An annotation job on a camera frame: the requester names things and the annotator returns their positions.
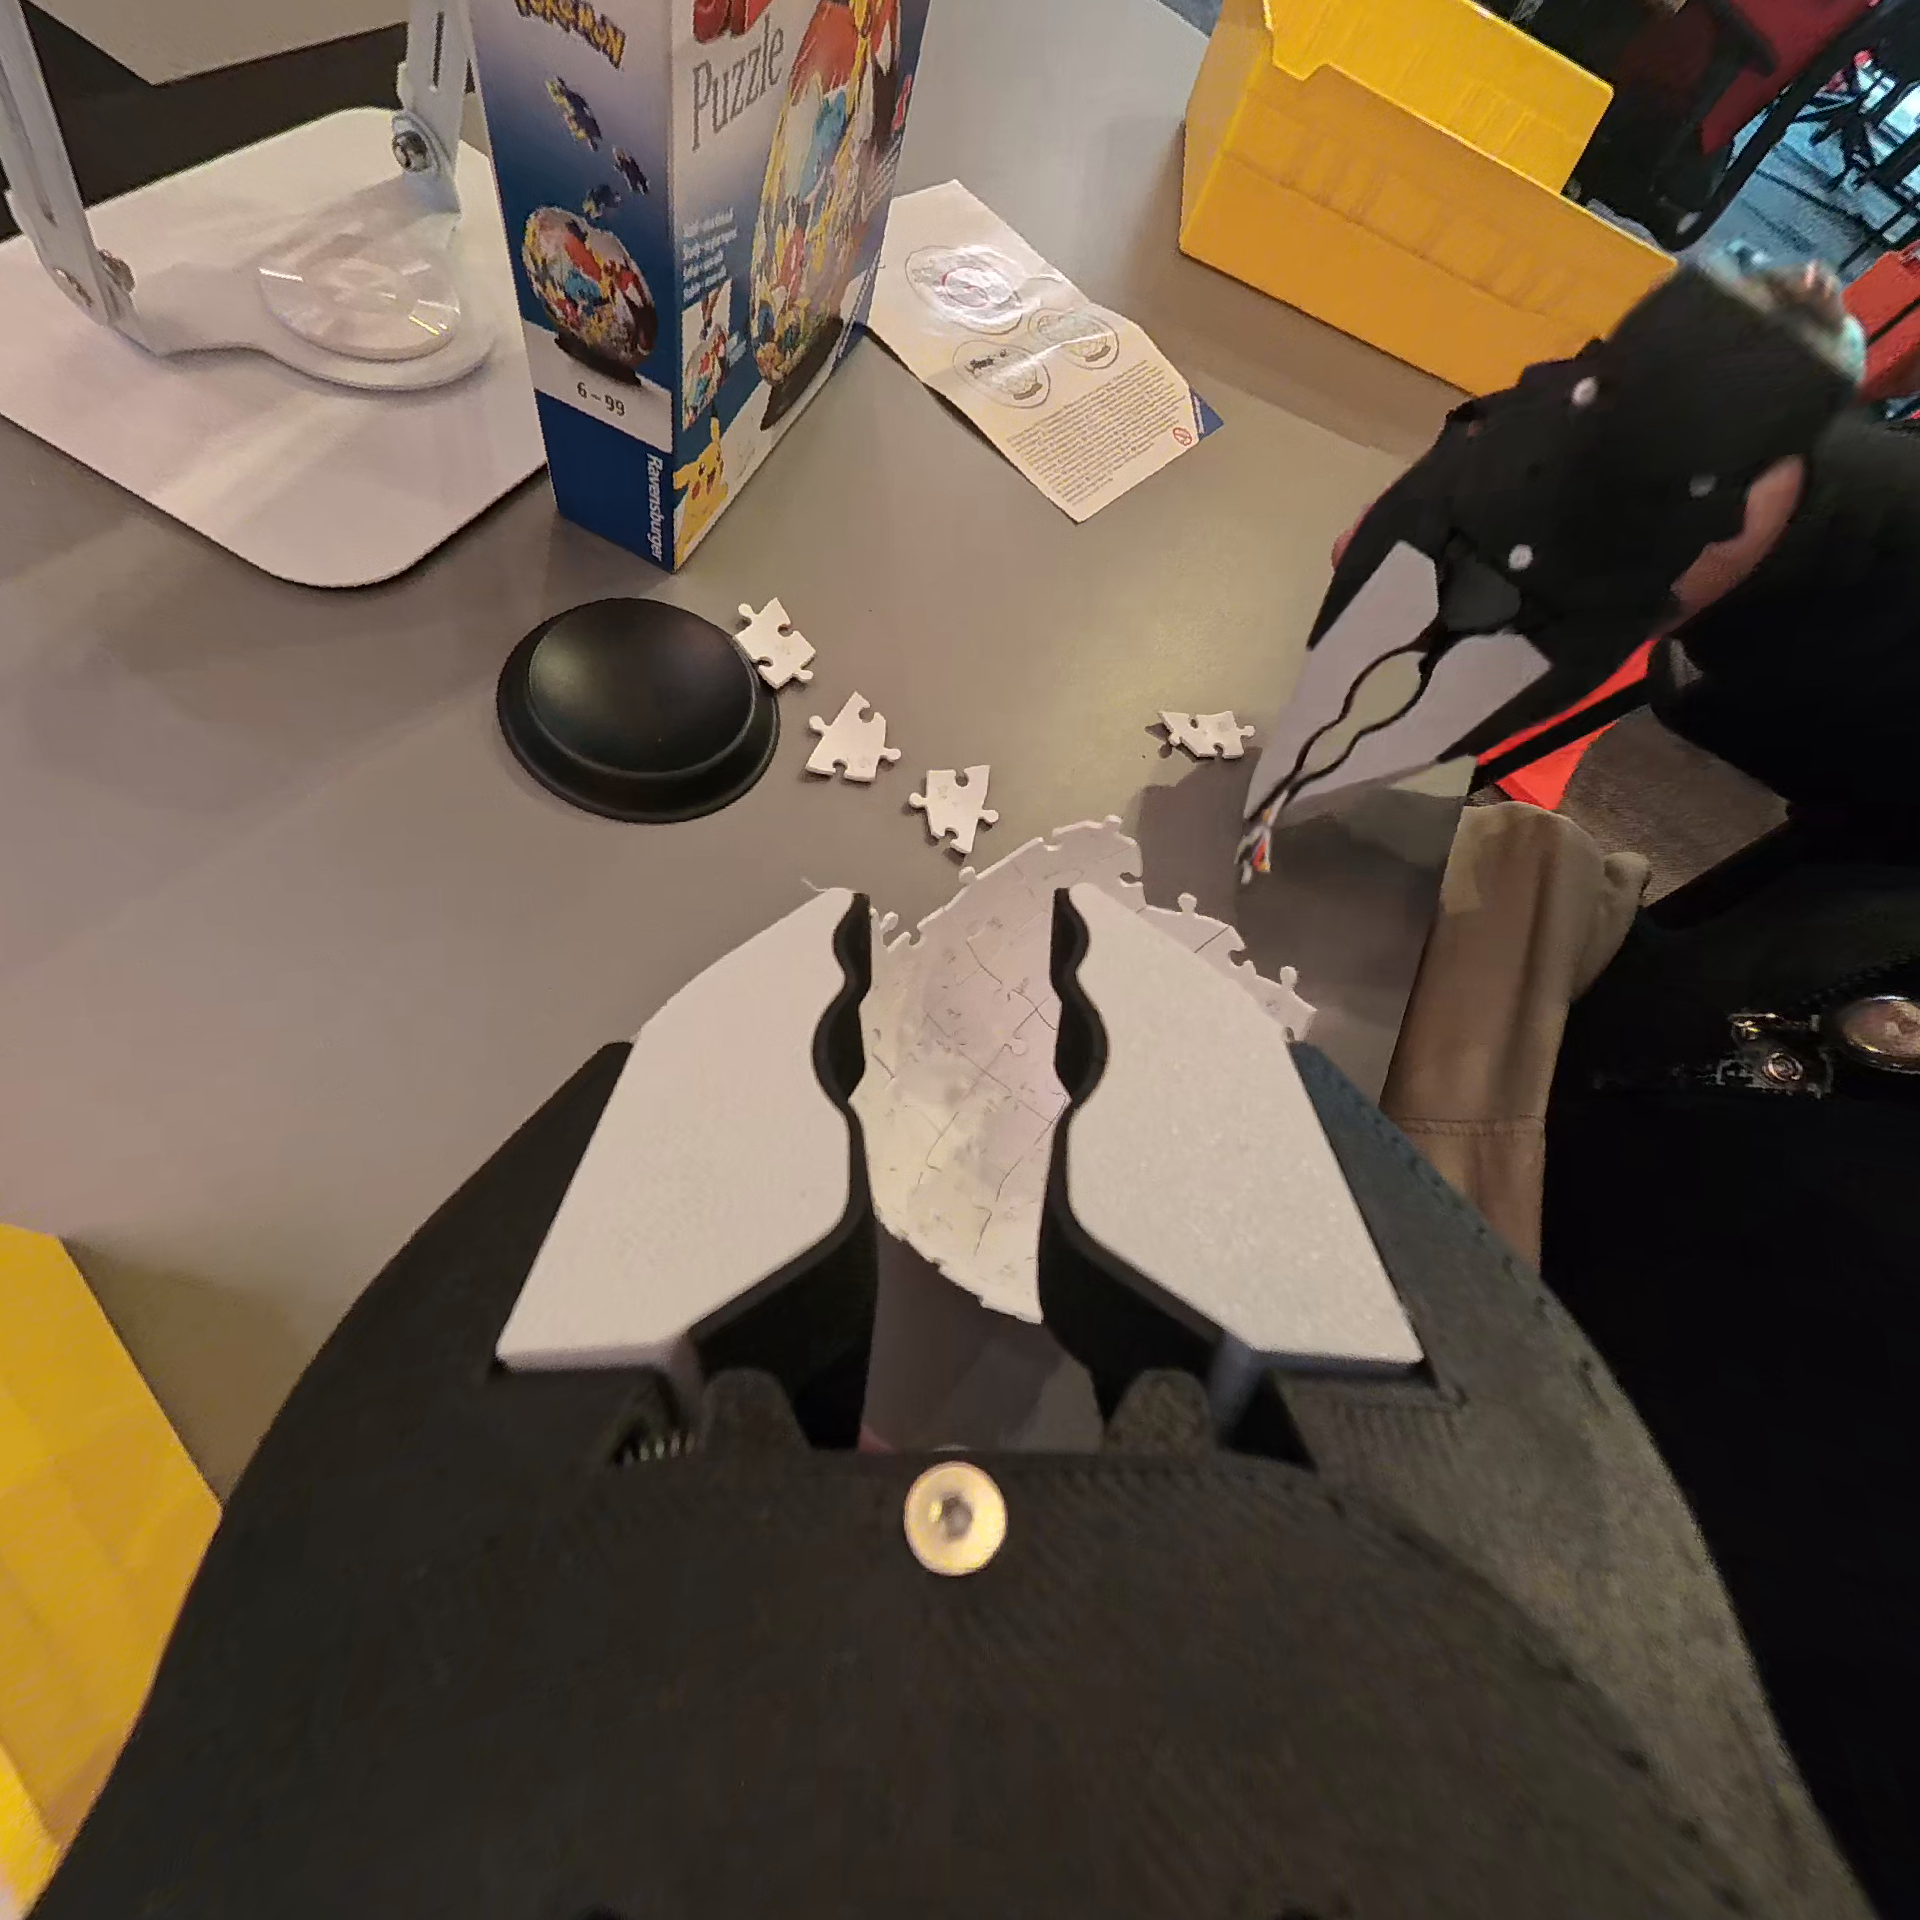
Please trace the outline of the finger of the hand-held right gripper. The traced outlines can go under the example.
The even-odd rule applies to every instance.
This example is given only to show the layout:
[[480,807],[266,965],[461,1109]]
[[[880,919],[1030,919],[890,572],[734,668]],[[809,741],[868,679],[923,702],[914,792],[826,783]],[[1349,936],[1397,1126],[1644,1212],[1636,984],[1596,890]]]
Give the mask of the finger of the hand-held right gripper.
[[1362,679],[1353,708],[1332,722],[1305,747],[1298,770],[1272,792],[1280,798],[1280,819],[1332,807],[1340,792],[1397,786],[1461,757],[1461,741],[1520,702],[1540,673],[1548,655],[1528,636],[1461,636],[1422,665],[1415,653],[1384,655]]
[[1415,542],[1397,542],[1378,572],[1353,594],[1353,602],[1322,624],[1322,636],[1298,655],[1298,679],[1254,763],[1241,819],[1298,770],[1305,747],[1353,708],[1362,679],[1403,653],[1415,653],[1418,665],[1441,655],[1434,559]]

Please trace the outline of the person's beige trousers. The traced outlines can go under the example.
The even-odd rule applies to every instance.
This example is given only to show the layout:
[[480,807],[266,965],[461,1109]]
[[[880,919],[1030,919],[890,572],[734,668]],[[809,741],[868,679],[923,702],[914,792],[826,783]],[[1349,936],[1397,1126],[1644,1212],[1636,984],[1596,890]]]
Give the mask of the person's beige trousers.
[[1648,855],[1538,802],[1469,802],[1407,999],[1384,1118],[1540,1256],[1548,1089],[1571,1002],[1644,919]]

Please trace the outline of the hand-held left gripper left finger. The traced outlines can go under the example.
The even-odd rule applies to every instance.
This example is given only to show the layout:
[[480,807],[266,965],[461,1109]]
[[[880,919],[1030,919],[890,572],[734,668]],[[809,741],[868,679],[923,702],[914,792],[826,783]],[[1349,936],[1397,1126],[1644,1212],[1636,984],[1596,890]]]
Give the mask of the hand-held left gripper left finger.
[[686,984],[575,1165],[500,1373],[650,1373],[699,1411],[774,1379],[816,1450],[860,1450],[875,1359],[875,1188],[851,1093],[875,911],[826,884]]

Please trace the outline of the blue puzzle box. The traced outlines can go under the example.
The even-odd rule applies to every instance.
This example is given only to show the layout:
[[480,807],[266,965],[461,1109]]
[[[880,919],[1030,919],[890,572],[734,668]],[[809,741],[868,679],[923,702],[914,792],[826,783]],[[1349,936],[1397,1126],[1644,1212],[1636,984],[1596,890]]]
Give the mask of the blue puzzle box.
[[927,0],[474,0],[555,510],[686,570],[860,341]]

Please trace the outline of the yellow plastic bin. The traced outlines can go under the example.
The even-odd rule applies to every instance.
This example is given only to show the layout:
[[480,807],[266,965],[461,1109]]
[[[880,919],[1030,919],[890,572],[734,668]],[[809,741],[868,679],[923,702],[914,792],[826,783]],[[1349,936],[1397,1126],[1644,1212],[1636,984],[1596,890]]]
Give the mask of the yellow plastic bin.
[[0,1227],[0,1915],[32,1915],[152,1688],[222,1500],[56,1235]]
[[1677,271],[1568,199],[1606,107],[1469,0],[1228,0],[1188,93],[1181,253],[1495,396]]

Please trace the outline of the partly built puzzle ball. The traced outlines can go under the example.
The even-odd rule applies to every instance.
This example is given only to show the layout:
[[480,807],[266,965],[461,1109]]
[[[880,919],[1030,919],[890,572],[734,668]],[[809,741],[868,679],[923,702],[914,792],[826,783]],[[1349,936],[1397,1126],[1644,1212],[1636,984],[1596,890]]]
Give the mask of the partly built puzzle ball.
[[1207,919],[1148,902],[1148,855],[1119,818],[1072,819],[987,869],[902,927],[875,911],[875,984],[864,999],[860,1118],[868,1142],[875,1217],[987,1313],[1038,1325],[1038,1207],[1052,1126],[1072,1105],[1052,992],[1052,901],[1102,884],[1181,950],[1228,978],[1314,1040],[1294,969],[1260,978],[1245,941]]

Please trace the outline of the black round ball stand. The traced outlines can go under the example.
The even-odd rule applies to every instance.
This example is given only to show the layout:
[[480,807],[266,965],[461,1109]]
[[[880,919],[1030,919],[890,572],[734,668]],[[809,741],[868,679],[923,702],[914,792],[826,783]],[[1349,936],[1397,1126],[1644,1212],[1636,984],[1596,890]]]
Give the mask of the black round ball stand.
[[497,733],[552,798],[672,828],[737,802],[774,770],[783,702],[718,618],[604,598],[512,647]]

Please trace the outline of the white instruction leaflet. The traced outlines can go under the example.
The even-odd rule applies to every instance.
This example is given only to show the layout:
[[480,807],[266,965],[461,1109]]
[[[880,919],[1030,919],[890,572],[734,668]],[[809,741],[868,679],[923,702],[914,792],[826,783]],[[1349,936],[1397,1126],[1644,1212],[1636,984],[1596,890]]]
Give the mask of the white instruction leaflet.
[[868,332],[1072,522],[1222,423],[1134,322],[1083,293],[966,182],[889,208]]

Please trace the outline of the person's black top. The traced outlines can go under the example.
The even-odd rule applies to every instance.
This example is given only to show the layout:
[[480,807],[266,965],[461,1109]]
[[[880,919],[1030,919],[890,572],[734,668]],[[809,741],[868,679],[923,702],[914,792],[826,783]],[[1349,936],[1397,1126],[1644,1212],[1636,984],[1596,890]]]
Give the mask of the person's black top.
[[1741,1011],[1917,987],[1917,855],[1734,855],[1571,1002],[1540,1188],[1540,1279],[1668,1455],[1880,1915],[1920,1900],[1920,1093],[1721,1070]]

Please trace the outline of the person's right hand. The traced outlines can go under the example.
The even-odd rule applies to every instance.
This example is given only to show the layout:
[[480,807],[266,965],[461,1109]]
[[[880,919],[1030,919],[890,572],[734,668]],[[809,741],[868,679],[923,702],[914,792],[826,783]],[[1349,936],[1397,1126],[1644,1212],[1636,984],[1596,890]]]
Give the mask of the person's right hand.
[[1804,492],[1808,492],[1808,459],[1804,457],[1771,459],[1748,485],[1739,539],[1707,542],[1677,572],[1677,587],[1674,587],[1677,624],[1688,614],[1711,609],[1721,598],[1734,598],[1778,551],[1778,539],[1793,531],[1793,522],[1804,510]]

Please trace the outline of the red chair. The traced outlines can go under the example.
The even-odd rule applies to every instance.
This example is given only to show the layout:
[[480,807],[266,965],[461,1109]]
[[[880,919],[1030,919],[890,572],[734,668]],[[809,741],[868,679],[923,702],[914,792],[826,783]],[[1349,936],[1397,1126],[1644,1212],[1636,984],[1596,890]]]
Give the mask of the red chair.
[[1648,702],[1655,647],[1630,653],[1618,673],[1606,673],[1586,702],[1568,713],[1514,733],[1478,763],[1469,798],[1478,802],[1528,802],[1563,807],[1571,792],[1580,763],[1616,733],[1625,713]]

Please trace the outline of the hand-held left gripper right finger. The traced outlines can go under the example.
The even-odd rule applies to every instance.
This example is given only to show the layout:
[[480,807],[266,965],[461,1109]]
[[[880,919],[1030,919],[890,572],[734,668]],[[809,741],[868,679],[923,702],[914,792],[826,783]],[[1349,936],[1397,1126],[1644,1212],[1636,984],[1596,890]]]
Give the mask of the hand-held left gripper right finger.
[[1045,1331],[1102,1421],[1167,1373],[1213,1436],[1264,1425],[1274,1373],[1418,1379],[1291,1023],[1096,881],[1052,901],[1052,992]]

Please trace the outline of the metal badge reel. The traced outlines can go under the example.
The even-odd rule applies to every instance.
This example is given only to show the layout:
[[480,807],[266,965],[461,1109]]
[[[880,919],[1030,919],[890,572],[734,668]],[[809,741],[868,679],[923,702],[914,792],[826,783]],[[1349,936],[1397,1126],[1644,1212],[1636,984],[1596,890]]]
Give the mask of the metal badge reel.
[[1903,992],[1840,999],[1804,1018],[1734,1018],[1724,1089],[1756,1093],[1859,1093],[1869,1082],[1920,1078],[1920,1002]]

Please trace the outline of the dark chair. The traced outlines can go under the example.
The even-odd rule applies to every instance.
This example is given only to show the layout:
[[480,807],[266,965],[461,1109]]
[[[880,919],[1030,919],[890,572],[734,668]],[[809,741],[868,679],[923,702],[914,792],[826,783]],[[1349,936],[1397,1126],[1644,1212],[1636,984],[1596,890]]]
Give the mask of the dark chair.
[[1616,88],[1568,199],[1685,253],[1793,133],[1869,175],[1917,93],[1917,26],[1917,0],[1540,5],[1538,35]]

